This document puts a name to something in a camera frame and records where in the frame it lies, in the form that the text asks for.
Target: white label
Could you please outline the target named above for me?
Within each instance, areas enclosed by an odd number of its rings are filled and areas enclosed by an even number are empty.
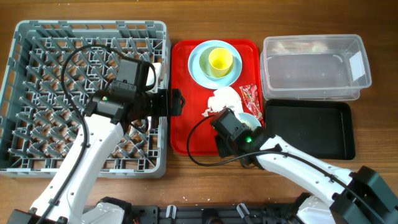
[[[361,51],[357,52],[349,59],[349,65],[351,66],[353,81],[365,75],[365,66],[363,65]]]

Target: red tray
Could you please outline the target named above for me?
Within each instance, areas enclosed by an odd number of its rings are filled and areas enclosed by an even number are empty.
[[[207,109],[207,101],[215,90],[210,90],[197,84],[188,71],[188,58],[191,51],[205,40],[183,40],[172,50],[171,87],[179,88],[185,98],[185,106],[180,116],[170,119],[170,143],[174,151],[187,155],[187,139],[189,132],[204,117],[201,115]],[[242,73],[231,87],[242,98],[243,111],[251,113],[243,102],[240,86],[257,85],[259,104],[262,109],[262,89],[259,64],[259,50],[254,42],[246,39],[222,40],[236,48],[242,58]],[[210,125],[210,119],[196,128],[190,140],[190,152],[196,156],[216,156],[216,131]]]

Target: clear plastic container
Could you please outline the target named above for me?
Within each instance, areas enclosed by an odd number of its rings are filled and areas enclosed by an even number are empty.
[[[267,37],[261,53],[266,99],[356,100],[372,84],[358,35]]]

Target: dish rack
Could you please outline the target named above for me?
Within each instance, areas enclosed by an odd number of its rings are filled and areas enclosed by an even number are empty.
[[[87,44],[104,44],[129,57],[161,62],[164,72],[158,88],[168,87],[171,43],[163,22],[18,23],[0,92],[0,174],[56,174],[80,125],[61,89],[60,70],[72,51]],[[119,63],[115,53],[100,47],[73,57],[65,72],[65,84],[80,112],[88,97],[117,75]],[[159,118],[157,124],[146,134],[128,130],[109,155],[99,177],[162,176],[166,169],[167,119]]]

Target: cup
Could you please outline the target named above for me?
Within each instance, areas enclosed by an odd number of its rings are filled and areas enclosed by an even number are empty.
[[[224,77],[228,73],[233,60],[232,53],[223,47],[212,50],[209,54],[211,74],[217,78]]]

